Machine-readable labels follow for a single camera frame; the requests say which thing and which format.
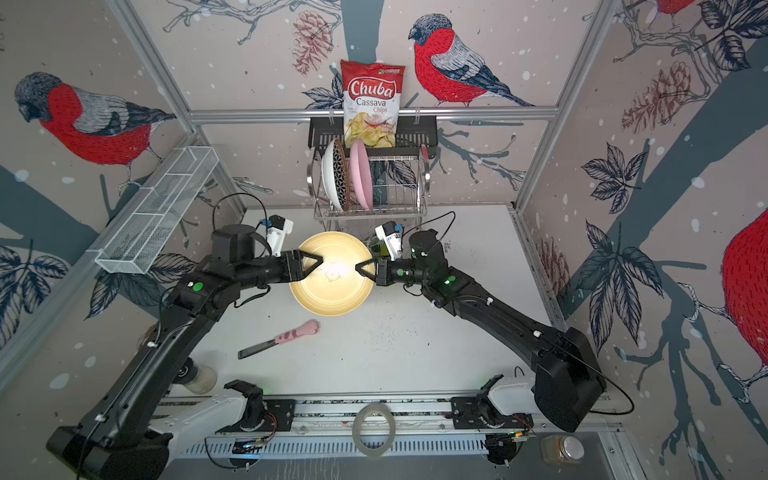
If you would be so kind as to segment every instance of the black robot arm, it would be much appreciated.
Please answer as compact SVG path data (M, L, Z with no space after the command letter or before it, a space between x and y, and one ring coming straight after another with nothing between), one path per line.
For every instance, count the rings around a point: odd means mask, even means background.
M434 230L416 232L409 242L410 258L369 260L356 270L380 286L419 284L424 298L435 306L493 335L536 373L532 390L541 412L557 427L573 432L605 390L587 337L575 328L563 333L536 322L449 266ZM376 264L375 274L363 269L369 263Z
M194 347L241 290L302 280L323 262L302 250L256 258L257 241L271 249L247 225L227 225L212 240L211 255L165 300L157 335L78 425L59 427L48 440L48 450L78 474L108 480L159 477L170 434L158 435L147 426ZM304 269L304 258L316 262Z

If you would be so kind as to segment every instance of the white work surface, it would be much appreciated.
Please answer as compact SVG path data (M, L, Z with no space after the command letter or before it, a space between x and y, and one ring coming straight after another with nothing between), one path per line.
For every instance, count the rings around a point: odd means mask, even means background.
M449 264L466 272L492 295L525 315L550 324L506 206L430 207L425 220L454 210L456 221L442 240ZM323 231L311 209L269 209L294 222L283 250L292 250ZM255 225L261 209L247 212ZM450 216L426 227L440 234ZM411 288L418 292L417 286ZM258 293L246 290L241 299ZM320 330L284 345L238 360L237 352L272 339L308 319ZM453 392L478 389L493 375L531 370L510 349L467 320L451 316L402 285L374 286L368 299L343 316L316 316L293 298L287 283L272 285L264 298L232 306L200 341L192 358L212 367L217 388L242 379L266 394L357 392ZM189 391L174 386L175 396Z

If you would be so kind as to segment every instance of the yellow bowl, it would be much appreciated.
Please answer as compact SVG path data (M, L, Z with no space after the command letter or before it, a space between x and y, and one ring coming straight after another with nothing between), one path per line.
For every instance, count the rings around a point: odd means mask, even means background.
M306 239L299 248L323 257L323 264L307 278L290 284L301 306L317 315L338 316L366 301L373 281L357 273L355 265L372 257L360 240L348 233L323 232ZM304 259L304 268L314 262ZM375 273L373 265L365 269Z

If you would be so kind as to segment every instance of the white plate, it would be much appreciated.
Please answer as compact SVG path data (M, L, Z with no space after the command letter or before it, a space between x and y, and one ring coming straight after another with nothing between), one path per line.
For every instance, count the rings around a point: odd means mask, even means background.
M341 203L339 202L339 193L336 191L336 182L333 178L333 151L336 149L336 142L331 143L326 148L326 153L323 155L323 161L320 163L320 167L323 170L323 186L326 189L328 200L337 210L341 210Z

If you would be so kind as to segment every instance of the bird illustration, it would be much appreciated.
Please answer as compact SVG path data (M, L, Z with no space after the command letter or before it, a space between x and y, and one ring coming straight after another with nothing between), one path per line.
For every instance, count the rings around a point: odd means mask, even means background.
M648 28L650 28L650 25L654 23L654 20L656 20L659 12L666 13L672 17L672 27L669 29L669 31L673 31L676 28L681 28L679 24L675 23L674 16L683 8L686 8L688 5L694 3L694 1L695 0L651 0L650 3L653 4L654 7L648 14L648 18L650 18L650 22L648 22Z
M723 255L722 272L725 292L723 308L702 304L691 285L680 285L688 289L696 307L692 317L688 318L691 322L699 318L699 308L723 316L736 326L759 356L762 365L748 379L741 379L726 364L719 365L733 376L744 391L744 396L736 400L749 403L752 384L768 377L768 210L730 241Z
M131 162L147 149L154 154L149 145L154 130L162 122L176 118L116 95L93 94L41 71L21 79L15 98L27 122L39 119L46 130L83 160L124 165L128 179L120 184L118 192L129 184L138 185L131 179Z
M515 97L480 54L464 45L445 15L423 15L413 24L408 39L415 41L416 77L437 98L436 107L445 101L469 106L469 102L483 97L507 98L524 107L532 106Z

